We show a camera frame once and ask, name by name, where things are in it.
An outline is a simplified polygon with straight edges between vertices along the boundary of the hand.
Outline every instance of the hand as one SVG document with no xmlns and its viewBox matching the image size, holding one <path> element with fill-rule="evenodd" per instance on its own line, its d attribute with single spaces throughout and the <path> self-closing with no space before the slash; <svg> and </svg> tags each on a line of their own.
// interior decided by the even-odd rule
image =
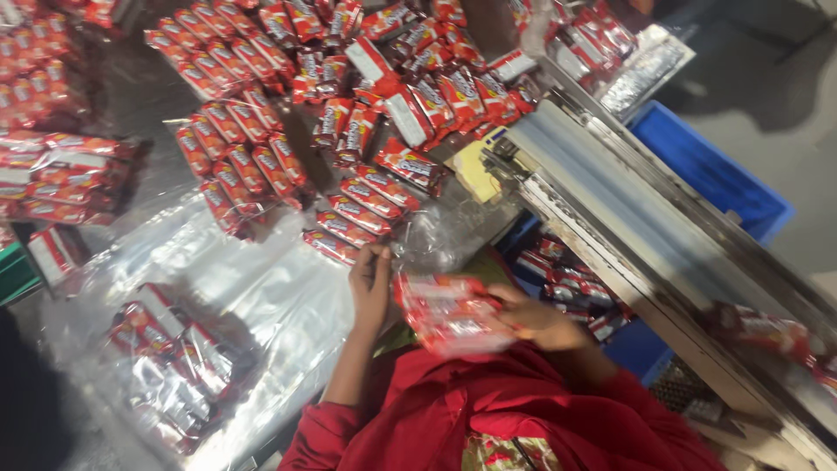
<svg viewBox="0 0 837 471">
<path fill-rule="evenodd" d="M 508 285 L 492 284 L 487 291 L 503 301 L 500 321 L 514 329 L 518 339 L 531 340 L 545 351 L 594 345 L 589 335 L 561 311 Z"/>
<path fill-rule="evenodd" d="M 389 304 L 389 264 L 392 258 L 389 247 L 366 244 L 349 273 L 349 286 L 355 301 L 356 331 L 377 337 L 383 326 Z"/>
</svg>

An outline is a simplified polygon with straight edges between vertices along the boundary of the blue crate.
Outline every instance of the blue crate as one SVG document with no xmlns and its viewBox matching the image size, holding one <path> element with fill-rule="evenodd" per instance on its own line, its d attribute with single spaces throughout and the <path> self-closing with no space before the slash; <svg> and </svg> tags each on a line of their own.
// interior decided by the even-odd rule
<svg viewBox="0 0 837 471">
<path fill-rule="evenodd" d="M 741 227 L 769 244 L 796 213 L 793 206 L 658 101 L 650 101 L 630 131 L 722 213 L 733 210 Z"/>
</svg>

